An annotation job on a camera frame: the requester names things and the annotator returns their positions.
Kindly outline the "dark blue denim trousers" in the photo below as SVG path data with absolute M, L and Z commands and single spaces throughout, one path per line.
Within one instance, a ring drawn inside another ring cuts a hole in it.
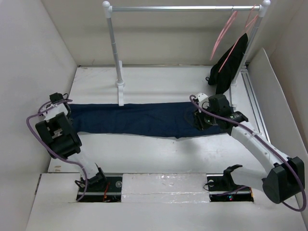
M 76 132 L 190 138 L 222 134 L 218 126 L 198 130 L 190 102 L 146 104 L 71 104 Z

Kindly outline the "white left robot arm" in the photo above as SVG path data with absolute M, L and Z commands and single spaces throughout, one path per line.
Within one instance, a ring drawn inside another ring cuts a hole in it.
M 50 95 L 50 102 L 42 109 L 49 109 L 43 113 L 44 119 L 35 125 L 41 140 L 59 157 L 65 161 L 78 163 L 77 168 L 82 179 L 76 181 L 80 189 L 88 181 L 87 190 L 102 191 L 107 186 L 107 178 L 102 169 L 81 149 L 82 142 L 73 128 L 71 109 L 60 93 Z

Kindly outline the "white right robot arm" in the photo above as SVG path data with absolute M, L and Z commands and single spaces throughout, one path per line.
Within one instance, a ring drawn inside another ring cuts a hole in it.
M 303 202 L 297 211 L 306 209 L 305 164 L 301 158 L 289 157 L 263 138 L 243 113 L 234 111 L 224 94 L 198 93 L 189 99 L 196 107 L 193 117 L 199 130 L 219 127 L 241 143 L 264 168 L 263 172 L 257 172 L 240 164 L 228 167 L 222 178 L 225 188 L 232 190 L 238 185 L 255 188 L 273 203 L 284 205 L 287 199 L 301 193 Z

